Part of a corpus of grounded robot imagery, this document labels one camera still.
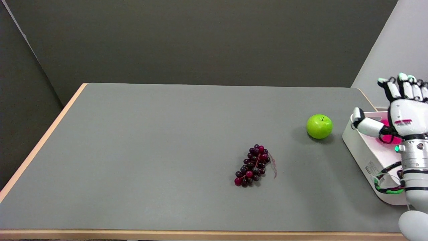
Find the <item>dark purple grape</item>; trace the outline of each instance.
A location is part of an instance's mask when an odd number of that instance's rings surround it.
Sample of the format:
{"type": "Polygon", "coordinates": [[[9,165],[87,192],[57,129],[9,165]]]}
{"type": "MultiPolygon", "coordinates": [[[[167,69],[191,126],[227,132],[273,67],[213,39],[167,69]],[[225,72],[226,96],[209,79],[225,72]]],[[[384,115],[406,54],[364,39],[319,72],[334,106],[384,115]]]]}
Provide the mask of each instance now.
{"type": "Polygon", "coordinates": [[[267,159],[268,159],[268,155],[267,155],[267,154],[262,154],[262,155],[260,156],[260,159],[262,159],[262,160],[267,160],[267,159]]]}
{"type": "Polygon", "coordinates": [[[245,178],[244,178],[244,180],[242,180],[241,186],[243,186],[243,187],[248,186],[248,182],[245,178]]]}
{"type": "Polygon", "coordinates": [[[245,175],[250,178],[253,176],[253,172],[252,171],[247,171],[247,173],[245,173],[245,175]]]}
{"type": "Polygon", "coordinates": [[[253,180],[251,178],[246,178],[248,185],[252,185],[253,184],[253,180]]]}

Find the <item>white container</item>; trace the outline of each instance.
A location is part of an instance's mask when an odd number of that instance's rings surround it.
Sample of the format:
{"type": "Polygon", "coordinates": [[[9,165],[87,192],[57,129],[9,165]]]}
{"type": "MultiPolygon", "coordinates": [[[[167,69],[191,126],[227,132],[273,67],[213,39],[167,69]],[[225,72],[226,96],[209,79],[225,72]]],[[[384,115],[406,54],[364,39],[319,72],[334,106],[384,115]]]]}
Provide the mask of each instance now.
{"type": "MultiPolygon", "coordinates": [[[[388,112],[364,112],[364,114],[366,117],[380,120],[387,119],[388,112]]],[[[342,138],[361,171],[364,173],[367,181],[370,183],[373,191],[386,203],[391,205],[406,205],[407,201],[404,192],[401,194],[380,193],[375,189],[373,182],[375,176],[382,169],[401,160],[401,155],[395,152],[394,148],[396,145],[384,144],[381,143],[378,138],[361,134],[357,129],[352,128],[352,118],[353,115],[351,115],[349,123],[343,132],[342,138]]],[[[386,188],[400,185],[397,175],[397,171],[400,169],[402,169],[401,166],[392,169],[389,174],[396,178],[385,175],[383,180],[380,182],[380,186],[382,188],[386,188]]]]}

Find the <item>dark gray wall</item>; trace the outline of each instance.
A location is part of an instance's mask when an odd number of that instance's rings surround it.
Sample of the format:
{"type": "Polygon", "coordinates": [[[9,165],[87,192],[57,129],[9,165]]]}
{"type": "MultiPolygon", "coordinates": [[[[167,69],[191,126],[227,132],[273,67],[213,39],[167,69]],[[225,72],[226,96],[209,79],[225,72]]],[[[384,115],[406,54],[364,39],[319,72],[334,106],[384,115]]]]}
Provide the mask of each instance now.
{"type": "Polygon", "coordinates": [[[60,111],[46,76],[0,3],[0,189],[60,111]]]}
{"type": "Polygon", "coordinates": [[[63,103],[83,82],[350,87],[397,0],[6,0],[63,103]]]}

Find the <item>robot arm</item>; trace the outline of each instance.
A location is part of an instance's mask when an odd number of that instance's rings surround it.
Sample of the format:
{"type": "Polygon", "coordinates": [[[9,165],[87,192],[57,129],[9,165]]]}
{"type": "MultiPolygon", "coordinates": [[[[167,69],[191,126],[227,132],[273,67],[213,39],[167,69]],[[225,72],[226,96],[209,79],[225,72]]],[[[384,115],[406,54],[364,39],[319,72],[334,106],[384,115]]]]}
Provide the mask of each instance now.
{"type": "Polygon", "coordinates": [[[352,124],[367,136],[393,135],[403,139],[396,151],[401,154],[401,183],[407,201],[418,211],[405,212],[400,220],[401,232],[410,241],[428,237],[428,83],[400,73],[397,78],[380,78],[377,84],[390,102],[390,127],[366,118],[354,109],[352,124]]]}

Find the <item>table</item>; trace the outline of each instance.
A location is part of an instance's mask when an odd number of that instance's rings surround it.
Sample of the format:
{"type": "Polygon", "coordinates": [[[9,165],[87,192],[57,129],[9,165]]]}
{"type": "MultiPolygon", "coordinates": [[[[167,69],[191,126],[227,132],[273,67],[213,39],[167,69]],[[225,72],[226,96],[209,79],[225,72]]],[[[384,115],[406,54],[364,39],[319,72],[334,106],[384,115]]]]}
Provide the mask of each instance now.
{"type": "Polygon", "coordinates": [[[0,238],[404,240],[342,141],[355,106],[375,110],[353,88],[84,84],[0,192],[0,238]],[[278,176],[236,187],[256,143],[278,176]]]}

